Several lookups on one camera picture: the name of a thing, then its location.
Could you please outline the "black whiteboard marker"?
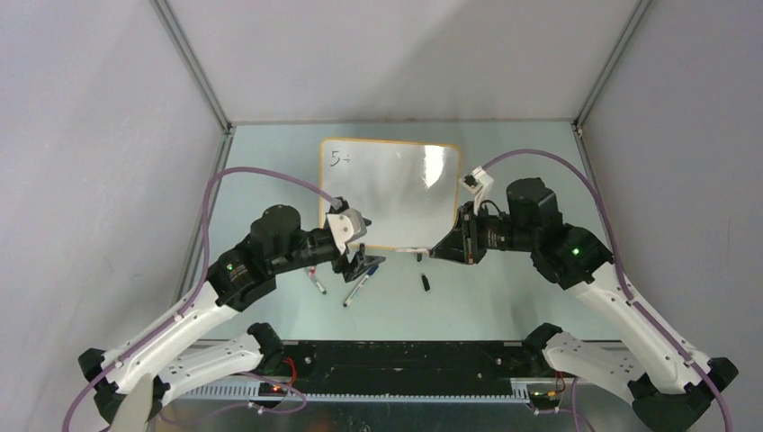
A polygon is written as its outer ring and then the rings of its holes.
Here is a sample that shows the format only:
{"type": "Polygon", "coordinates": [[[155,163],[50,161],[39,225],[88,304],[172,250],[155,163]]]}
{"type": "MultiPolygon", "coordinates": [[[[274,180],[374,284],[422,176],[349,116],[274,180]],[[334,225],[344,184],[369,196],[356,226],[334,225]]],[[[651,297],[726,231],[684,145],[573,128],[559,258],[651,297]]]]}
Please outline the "black whiteboard marker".
{"type": "Polygon", "coordinates": [[[396,247],[394,251],[399,253],[412,253],[420,255],[430,254],[430,248],[428,247],[396,247]]]}

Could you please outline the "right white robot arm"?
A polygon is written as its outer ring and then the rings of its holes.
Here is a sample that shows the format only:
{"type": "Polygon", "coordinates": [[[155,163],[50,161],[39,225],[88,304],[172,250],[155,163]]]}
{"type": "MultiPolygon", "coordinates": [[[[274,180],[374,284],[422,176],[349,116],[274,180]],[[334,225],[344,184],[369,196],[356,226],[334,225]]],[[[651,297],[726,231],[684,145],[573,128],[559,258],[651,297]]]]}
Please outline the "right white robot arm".
{"type": "Polygon", "coordinates": [[[589,306],[617,331],[626,353],[590,345],[545,323],[524,342],[526,370],[572,374],[631,406],[653,431],[685,431],[720,399],[738,375],[727,358],[710,357],[687,342],[617,272],[612,251],[587,229],[566,223],[555,193],[539,178],[507,187],[506,211],[485,208],[492,179],[470,174],[472,199],[457,211],[451,231],[430,256],[476,265],[490,250],[526,252],[548,282],[589,306]]]}

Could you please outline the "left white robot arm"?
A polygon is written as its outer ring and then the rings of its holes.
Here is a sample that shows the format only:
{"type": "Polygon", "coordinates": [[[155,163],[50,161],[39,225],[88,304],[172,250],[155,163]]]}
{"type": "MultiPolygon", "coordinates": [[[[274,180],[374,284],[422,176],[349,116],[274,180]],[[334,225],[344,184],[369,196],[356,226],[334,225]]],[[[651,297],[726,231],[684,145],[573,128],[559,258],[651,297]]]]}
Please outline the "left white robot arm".
{"type": "Polygon", "coordinates": [[[136,337],[109,351],[89,348],[78,358],[94,384],[94,403],[113,423],[122,403],[144,376],[151,379],[149,416],[179,396],[219,378],[243,372],[275,374],[285,365],[283,342],[267,323],[255,323],[239,337],[193,354],[186,349],[206,333],[273,292],[277,275],[329,262],[348,283],[383,262],[351,243],[370,221],[344,202],[320,228],[304,230],[301,215],[275,205],[255,220],[235,247],[208,267],[202,283],[136,337]]]}

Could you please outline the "yellow framed whiteboard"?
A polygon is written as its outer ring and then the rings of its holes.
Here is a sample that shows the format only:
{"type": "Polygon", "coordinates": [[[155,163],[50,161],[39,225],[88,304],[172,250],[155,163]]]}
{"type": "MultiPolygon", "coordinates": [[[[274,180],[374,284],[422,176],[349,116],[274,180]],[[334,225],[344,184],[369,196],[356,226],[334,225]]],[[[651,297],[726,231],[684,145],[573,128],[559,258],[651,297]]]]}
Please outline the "yellow framed whiteboard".
{"type": "Polygon", "coordinates": [[[372,222],[355,244],[430,248],[453,226],[461,164],[455,145],[329,137],[319,146],[319,188],[372,222]]]}

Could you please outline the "black marker cap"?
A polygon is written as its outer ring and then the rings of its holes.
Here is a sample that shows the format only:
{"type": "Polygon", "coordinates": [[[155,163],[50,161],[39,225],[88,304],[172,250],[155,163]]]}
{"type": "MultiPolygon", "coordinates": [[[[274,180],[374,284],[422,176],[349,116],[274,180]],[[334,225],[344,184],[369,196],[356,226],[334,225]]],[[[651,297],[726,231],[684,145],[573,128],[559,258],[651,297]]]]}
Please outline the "black marker cap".
{"type": "Polygon", "coordinates": [[[426,277],[425,274],[421,275],[421,281],[422,281],[422,284],[423,284],[424,291],[425,292],[429,292],[431,290],[431,285],[430,285],[430,282],[428,281],[428,278],[426,277]]]}

